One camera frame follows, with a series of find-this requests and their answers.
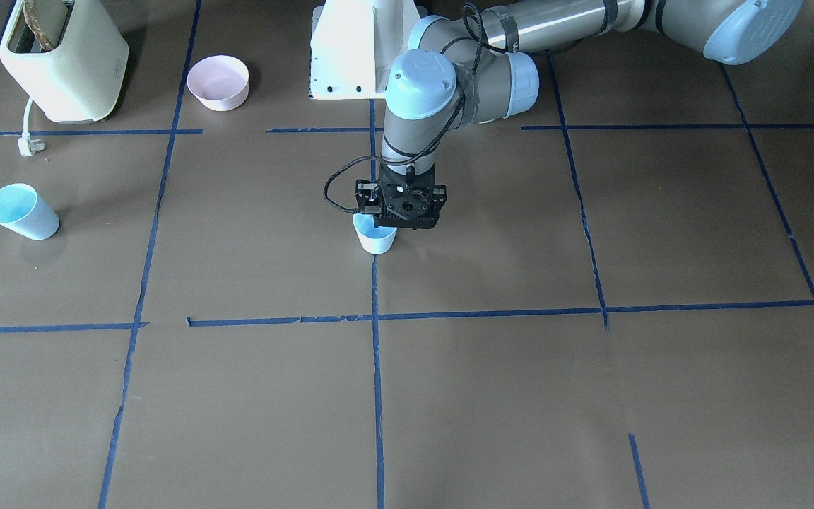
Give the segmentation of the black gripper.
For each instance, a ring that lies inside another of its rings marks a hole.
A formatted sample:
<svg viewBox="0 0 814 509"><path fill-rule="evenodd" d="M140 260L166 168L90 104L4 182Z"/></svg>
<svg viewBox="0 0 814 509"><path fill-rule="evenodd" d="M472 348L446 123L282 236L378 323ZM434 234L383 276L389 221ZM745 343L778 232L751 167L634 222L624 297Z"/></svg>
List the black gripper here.
<svg viewBox="0 0 814 509"><path fill-rule="evenodd" d="M356 180L358 212L378 228L432 229L448 199L447 187L426 177L416 183L382 178L382 182Z"/></svg>

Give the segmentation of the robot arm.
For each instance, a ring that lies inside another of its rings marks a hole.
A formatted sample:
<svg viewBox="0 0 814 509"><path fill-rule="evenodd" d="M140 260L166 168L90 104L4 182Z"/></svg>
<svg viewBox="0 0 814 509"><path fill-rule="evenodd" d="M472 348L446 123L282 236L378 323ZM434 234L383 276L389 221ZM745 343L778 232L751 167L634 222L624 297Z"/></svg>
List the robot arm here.
<svg viewBox="0 0 814 509"><path fill-rule="evenodd" d="M355 207L378 228L431 229L447 200L435 178L443 136L526 112L540 86L533 55L613 31L645 29L739 65L772 47L801 1L522 1L461 19L421 18L387 83L375 181L355 183Z"/></svg>

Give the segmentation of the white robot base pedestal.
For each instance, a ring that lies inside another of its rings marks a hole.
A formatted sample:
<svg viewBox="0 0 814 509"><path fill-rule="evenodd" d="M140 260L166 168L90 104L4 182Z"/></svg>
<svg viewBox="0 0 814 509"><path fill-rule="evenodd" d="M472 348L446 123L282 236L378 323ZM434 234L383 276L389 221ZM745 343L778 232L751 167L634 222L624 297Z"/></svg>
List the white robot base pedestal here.
<svg viewBox="0 0 814 509"><path fill-rule="evenodd" d="M384 99L391 64L427 10L413 1L326 1L312 14L309 95Z"/></svg>

